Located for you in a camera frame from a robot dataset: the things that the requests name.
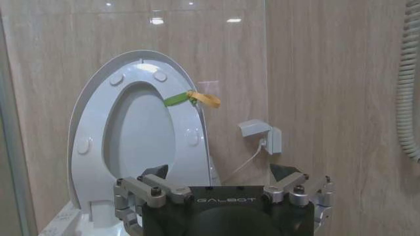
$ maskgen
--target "glass shower partition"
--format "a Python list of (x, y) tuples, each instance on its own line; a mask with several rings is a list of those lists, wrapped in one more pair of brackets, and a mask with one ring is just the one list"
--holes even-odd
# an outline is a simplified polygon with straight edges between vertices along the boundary
[(0, 234), (37, 235), (0, 15)]

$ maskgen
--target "white toilet seat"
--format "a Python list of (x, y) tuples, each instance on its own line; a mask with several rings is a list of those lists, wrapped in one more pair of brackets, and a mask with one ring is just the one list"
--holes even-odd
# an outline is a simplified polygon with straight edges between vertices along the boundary
[(203, 111), (191, 102), (163, 104), (188, 90), (196, 89), (181, 67), (152, 51), (112, 59), (84, 88), (69, 128), (69, 192), (99, 226), (116, 220), (116, 178), (169, 164), (173, 183), (211, 185)]

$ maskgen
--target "beige tile wall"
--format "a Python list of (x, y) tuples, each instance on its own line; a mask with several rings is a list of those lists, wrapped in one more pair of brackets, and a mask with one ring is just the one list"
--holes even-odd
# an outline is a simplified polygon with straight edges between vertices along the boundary
[(267, 1), (268, 111), (284, 134), (272, 161), (332, 176), (332, 236), (420, 232), (420, 165), (395, 127), (404, 4)]
[[(205, 112), (221, 178), (256, 150), (236, 124), (268, 120), (264, 0), (188, 2), (0, 0), (39, 230), (68, 201), (67, 129), (76, 98), (101, 64), (120, 53), (168, 54), (201, 91), (220, 96), (220, 109)], [(156, 14), (165, 21), (159, 26), (149, 24)], [(243, 22), (228, 24), (231, 17)], [(228, 183), (265, 181), (261, 157)]]

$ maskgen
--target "yellow ribbon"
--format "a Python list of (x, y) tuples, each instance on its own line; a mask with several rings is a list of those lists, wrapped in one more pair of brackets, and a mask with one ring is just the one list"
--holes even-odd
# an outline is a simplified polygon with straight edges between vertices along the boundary
[(197, 99), (200, 102), (203, 102), (205, 105), (219, 108), (220, 107), (220, 99), (212, 95), (212, 94), (201, 94), (195, 91), (188, 91), (187, 92), (188, 97), (192, 97)]

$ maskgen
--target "coiled cable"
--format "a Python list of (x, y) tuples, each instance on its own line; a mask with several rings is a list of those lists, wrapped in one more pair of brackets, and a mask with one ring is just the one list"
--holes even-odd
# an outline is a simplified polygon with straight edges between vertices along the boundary
[(401, 59), (399, 69), (396, 97), (396, 125), (403, 151), (408, 157), (420, 163), (420, 148), (415, 140), (413, 101), (415, 76), (420, 43), (420, 0), (407, 3)]

